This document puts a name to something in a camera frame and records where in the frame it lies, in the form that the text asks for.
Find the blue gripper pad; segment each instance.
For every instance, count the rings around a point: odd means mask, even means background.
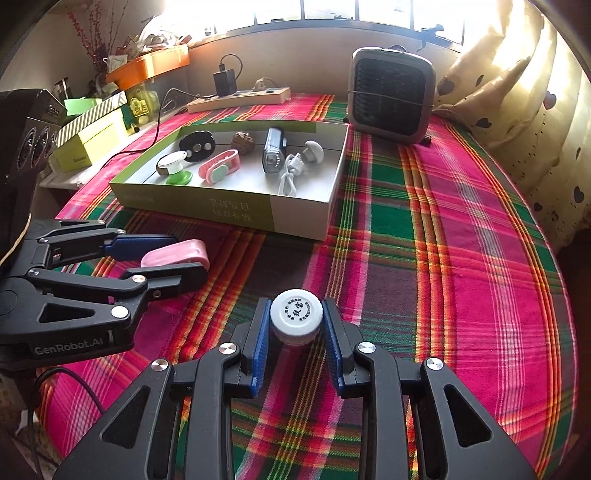
[[[335,327],[330,317],[326,301],[322,302],[322,333],[324,345],[326,347],[326,361],[328,363],[330,379],[336,389],[337,394],[343,395],[345,380],[343,378],[343,356],[340,352],[339,344],[336,339]]]
[[[105,246],[105,255],[117,262],[141,260],[146,253],[175,243],[177,239],[172,235],[119,235]]]
[[[256,397],[265,379],[265,365],[269,353],[269,320],[271,318],[271,301],[267,300],[261,319],[261,328],[256,338],[254,355],[252,356],[252,397]]]

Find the black charger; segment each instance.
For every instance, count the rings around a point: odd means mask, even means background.
[[[223,63],[223,60],[226,57],[236,57],[240,62],[240,71],[238,75],[235,76],[234,69],[226,70],[226,66]],[[236,81],[242,74],[243,64],[242,60],[238,55],[233,53],[228,53],[224,55],[220,60],[220,71],[213,74],[213,83],[216,85],[216,93],[217,96],[225,97],[228,95],[232,95],[238,91],[238,87],[236,86]]]

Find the window frame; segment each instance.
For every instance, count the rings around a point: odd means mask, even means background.
[[[275,30],[289,30],[292,28],[354,28],[357,30],[370,30],[370,31],[378,31],[382,33],[390,33],[394,35],[400,35],[403,37],[414,38],[416,40],[421,40],[422,35],[420,31],[414,29],[414,0],[410,0],[410,28],[400,27],[397,25],[388,25],[388,24],[381,24],[375,22],[369,22],[365,20],[359,19],[359,0],[355,0],[355,19],[354,20],[344,20],[344,19],[316,19],[316,18],[306,18],[306,10],[304,8],[304,0],[300,0],[300,12],[301,12],[301,19],[300,20],[282,20],[278,22],[269,22],[269,23],[258,23],[256,19],[256,13],[254,15],[254,25],[249,25],[247,27],[236,28],[234,30],[229,30],[224,34],[216,33],[214,30],[214,34],[205,37],[204,39],[195,42],[191,45],[191,48],[198,47],[200,45],[204,45],[210,43],[212,41],[221,40],[222,38],[231,38],[231,37],[239,37],[240,35],[247,35],[251,33],[259,33],[259,32],[267,32],[267,31],[275,31]],[[448,48],[450,50],[454,50],[457,52],[462,52],[462,46],[464,43],[465,38],[465,31],[466,31],[466,24],[464,22],[464,26],[462,29],[462,42],[455,43],[452,40],[448,40],[443,37],[435,36],[434,38],[431,37],[429,43],[434,45],[438,45],[440,47]]]

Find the black cable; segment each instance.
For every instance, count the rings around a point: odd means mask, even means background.
[[[144,153],[147,149],[152,148],[156,142],[158,141],[158,134],[160,133],[160,121],[162,119],[162,110],[164,109],[165,106],[168,106],[171,102],[174,102],[174,100],[171,100],[169,103],[166,103],[166,99],[168,98],[168,95],[170,94],[170,92],[179,92],[179,93],[183,93],[185,95],[188,95],[189,97],[192,98],[213,98],[216,95],[209,95],[209,96],[205,96],[202,97],[201,95],[194,95],[192,93],[189,92],[184,92],[183,90],[179,90],[178,88],[171,88],[168,92],[166,92],[166,95],[164,95],[164,98],[162,99],[162,103],[160,104],[160,109],[158,110],[158,121],[156,122],[156,135],[154,136],[154,140],[151,143],[151,145],[149,147],[145,147],[145,148],[140,148],[139,150],[123,150],[121,152],[116,153],[115,155],[111,156],[109,158],[109,160],[107,160],[107,163],[110,162],[111,160],[113,160],[115,157],[117,157],[118,155],[125,155],[128,153]]]
[[[66,375],[69,375],[70,377],[72,377],[74,380],[76,380],[84,388],[84,390],[86,390],[86,392],[90,395],[90,398],[92,399],[92,401],[96,405],[96,408],[99,410],[100,414],[102,415],[105,413],[105,408],[103,407],[103,404],[100,402],[99,397],[96,396],[96,393],[94,393],[94,391],[92,390],[90,385],[88,383],[86,383],[86,381],[80,375],[78,375],[76,372],[73,372],[72,370],[65,368],[65,367],[53,367],[48,370],[45,370],[41,375],[39,375],[37,377],[37,379],[35,380],[35,383],[33,384],[33,396],[35,396],[37,393],[40,392],[41,385],[43,385],[44,381],[46,381],[48,378],[50,378],[56,374],[66,374]],[[30,400],[30,405],[33,405],[34,403],[35,403],[35,398],[33,397]],[[37,471],[37,475],[39,476],[39,478],[41,478],[41,480],[43,480],[43,473],[41,472],[41,463],[39,463],[39,457],[37,455],[37,444],[35,442],[35,428],[33,426],[33,412],[34,412],[34,408],[32,406],[29,407],[29,409],[27,411],[27,427],[29,430],[29,432],[28,432],[29,433],[29,443],[31,444],[30,445],[31,456],[33,457],[33,463],[35,464],[35,470]]]
[[[238,61],[240,62],[240,71],[238,72],[238,75],[236,75],[236,81],[238,81],[238,79],[240,78],[240,75],[242,74],[242,69],[244,68],[244,64],[242,63],[242,60],[240,59],[240,57],[238,55],[236,55],[235,53],[226,53],[222,59],[220,60],[220,70],[222,69],[222,67],[224,66],[223,59],[225,59],[226,57],[236,57],[238,59]]]

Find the black speaker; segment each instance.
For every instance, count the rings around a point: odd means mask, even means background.
[[[66,108],[47,90],[0,92],[0,260],[27,225]]]

